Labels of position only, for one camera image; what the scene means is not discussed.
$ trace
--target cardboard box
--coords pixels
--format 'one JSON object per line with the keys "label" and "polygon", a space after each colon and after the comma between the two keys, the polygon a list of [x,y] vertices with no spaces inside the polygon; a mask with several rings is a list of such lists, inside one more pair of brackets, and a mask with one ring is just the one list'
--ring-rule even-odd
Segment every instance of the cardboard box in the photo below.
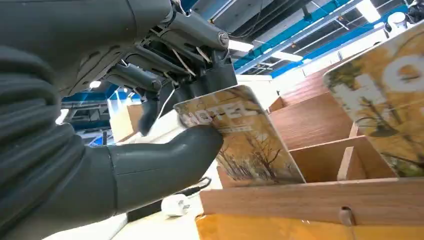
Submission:
{"label": "cardboard box", "polygon": [[139,131],[139,119],[142,114],[141,104],[126,105],[110,118],[115,143],[125,141]]}

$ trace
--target tree image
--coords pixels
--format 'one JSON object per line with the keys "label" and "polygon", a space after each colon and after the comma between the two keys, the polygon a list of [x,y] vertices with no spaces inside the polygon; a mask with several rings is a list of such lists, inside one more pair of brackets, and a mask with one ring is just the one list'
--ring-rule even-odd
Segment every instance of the tree image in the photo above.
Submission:
{"label": "tree image", "polygon": [[216,159],[239,186],[304,182],[249,87],[235,86],[174,108],[186,126],[212,124],[221,132],[224,144]]}
{"label": "tree image", "polygon": [[417,55],[424,42],[411,39],[383,44],[325,79],[336,100],[400,177],[424,176],[424,52]]}

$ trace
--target orange surface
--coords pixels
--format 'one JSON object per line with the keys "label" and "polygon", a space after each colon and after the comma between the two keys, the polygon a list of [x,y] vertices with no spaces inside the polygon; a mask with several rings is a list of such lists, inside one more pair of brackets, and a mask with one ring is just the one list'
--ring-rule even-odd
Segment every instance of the orange surface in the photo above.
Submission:
{"label": "orange surface", "polygon": [[213,214],[196,219],[201,240],[423,240],[424,226],[354,226],[280,217]]}

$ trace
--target robotic hand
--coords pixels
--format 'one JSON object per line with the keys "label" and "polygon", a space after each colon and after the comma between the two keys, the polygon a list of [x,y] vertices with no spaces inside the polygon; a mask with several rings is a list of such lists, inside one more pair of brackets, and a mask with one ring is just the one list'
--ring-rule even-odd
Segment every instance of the robotic hand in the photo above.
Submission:
{"label": "robotic hand", "polygon": [[55,124],[60,97],[93,80],[147,98],[144,134],[172,92],[164,114],[237,84],[228,35],[197,14],[169,0],[8,0],[0,31],[0,239],[42,239],[155,202],[196,183],[218,154],[209,126],[166,144],[89,148]]}

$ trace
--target fluorescent light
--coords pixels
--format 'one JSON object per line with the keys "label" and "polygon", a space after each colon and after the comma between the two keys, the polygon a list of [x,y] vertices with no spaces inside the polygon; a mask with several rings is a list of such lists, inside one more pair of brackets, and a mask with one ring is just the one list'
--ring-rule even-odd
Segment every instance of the fluorescent light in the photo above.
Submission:
{"label": "fluorescent light", "polygon": [[379,20],[382,16],[380,16],[377,8],[373,5],[371,0],[363,0],[356,5],[358,11],[362,14],[362,16],[370,23],[373,23]]}
{"label": "fluorescent light", "polygon": [[228,43],[228,48],[232,50],[242,51],[242,52],[249,52],[251,49],[253,49],[253,45],[241,41],[234,41],[230,40]]}
{"label": "fluorescent light", "polygon": [[101,83],[102,83],[101,81],[92,81],[92,82],[90,83],[90,88],[91,88],[91,89],[98,88],[98,87],[100,86],[100,84],[101,84]]}
{"label": "fluorescent light", "polygon": [[69,109],[61,109],[60,110],[60,116],[56,119],[56,124],[61,124],[64,122],[66,115],[68,115]]}
{"label": "fluorescent light", "polygon": [[377,23],[377,24],[374,25],[374,29],[379,29],[379,28],[381,28],[383,26],[384,26],[384,22],[379,22],[379,23]]}
{"label": "fluorescent light", "polygon": [[[271,52],[271,50],[272,50],[271,48],[268,48],[263,53],[267,54],[267,53]],[[294,54],[290,54],[290,53],[285,53],[285,52],[282,52],[282,51],[276,51],[273,54],[271,54],[271,56],[273,58],[276,58],[276,59],[289,60],[289,61],[292,61],[292,62],[298,62],[298,61],[303,59],[302,56],[294,55]]]}

